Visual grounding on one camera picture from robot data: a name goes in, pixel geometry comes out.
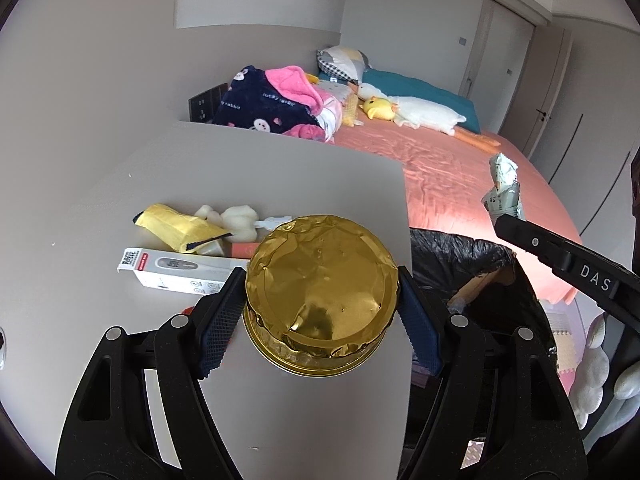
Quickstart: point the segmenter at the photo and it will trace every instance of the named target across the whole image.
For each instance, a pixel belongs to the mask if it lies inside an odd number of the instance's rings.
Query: black power outlet
[[[189,120],[192,123],[211,124],[213,116],[220,106],[222,96],[228,88],[229,85],[227,83],[222,83],[222,85],[210,88],[206,92],[189,99]]]

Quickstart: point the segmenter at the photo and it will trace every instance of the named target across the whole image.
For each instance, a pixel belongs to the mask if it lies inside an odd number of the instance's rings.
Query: coral bedspread
[[[362,113],[358,118],[364,126],[341,127],[335,134],[335,143],[402,162],[411,227],[507,245],[518,255],[540,300],[553,304],[573,300],[576,291],[572,286],[554,276],[532,254],[496,237],[481,203],[493,185],[489,155],[428,128],[401,128],[390,121],[369,120]],[[491,133],[486,135],[499,140],[499,149],[518,165],[527,220],[580,243],[569,214],[536,168],[508,140]]]

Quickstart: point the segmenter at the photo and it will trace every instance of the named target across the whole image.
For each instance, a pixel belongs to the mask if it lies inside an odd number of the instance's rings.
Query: crumpled white packaging
[[[498,153],[489,159],[489,168],[494,187],[482,197],[482,204],[489,213],[491,223],[495,226],[495,221],[505,214],[524,220],[517,174],[518,165],[503,153]]]

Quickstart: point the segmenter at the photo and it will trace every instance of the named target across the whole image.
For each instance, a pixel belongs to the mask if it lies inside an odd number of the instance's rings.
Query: gold foil lid
[[[245,311],[245,323],[269,359],[344,368],[363,361],[356,354],[370,354],[391,323],[398,268],[364,227],[308,216],[263,240],[247,269],[246,292],[252,312]]]

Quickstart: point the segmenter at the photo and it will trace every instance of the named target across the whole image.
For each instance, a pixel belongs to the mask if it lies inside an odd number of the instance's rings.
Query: gray tabletop
[[[142,287],[133,273],[115,270],[128,246],[163,248],[131,222],[155,202],[181,212],[203,203],[217,210],[247,203],[263,217],[335,214],[370,229],[397,264],[411,264],[399,163],[234,128],[165,128],[60,218],[43,214],[49,239],[25,244],[33,251],[28,267],[2,267],[7,302],[0,306],[0,324],[7,352],[0,399],[51,468],[69,403],[104,331],[113,325],[128,333],[152,330],[198,300]],[[15,229],[28,236],[18,218]],[[248,480],[390,480],[398,470],[410,366],[398,316],[368,361],[323,379],[270,364],[240,323],[222,366],[202,389]],[[154,373],[147,378],[159,448],[178,465]]]

